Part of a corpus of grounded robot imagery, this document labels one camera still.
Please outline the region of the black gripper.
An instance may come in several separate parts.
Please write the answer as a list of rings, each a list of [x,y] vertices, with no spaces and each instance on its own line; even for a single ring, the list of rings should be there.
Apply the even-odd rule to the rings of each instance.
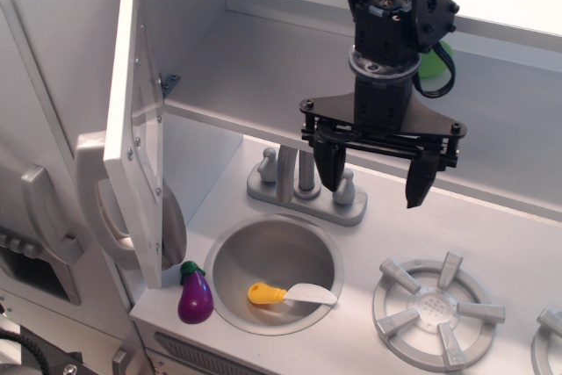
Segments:
[[[414,94],[410,77],[389,82],[357,76],[350,94],[306,98],[302,139],[313,149],[322,184],[336,191],[348,148],[410,160],[407,208],[423,203],[437,171],[458,165],[467,129]]]

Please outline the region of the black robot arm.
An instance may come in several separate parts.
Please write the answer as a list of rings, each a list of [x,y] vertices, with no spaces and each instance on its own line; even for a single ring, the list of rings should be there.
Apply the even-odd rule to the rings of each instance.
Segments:
[[[348,149],[395,156],[410,162],[406,199],[417,207],[436,174],[455,167],[465,125],[428,108],[427,98],[448,94],[452,83],[424,90],[420,67],[435,54],[450,73],[454,61],[442,45],[454,32],[453,0],[348,0],[355,23],[349,66],[355,76],[350,94],[307,98],[302,137],[313,150],[322,184],[346,187]]]

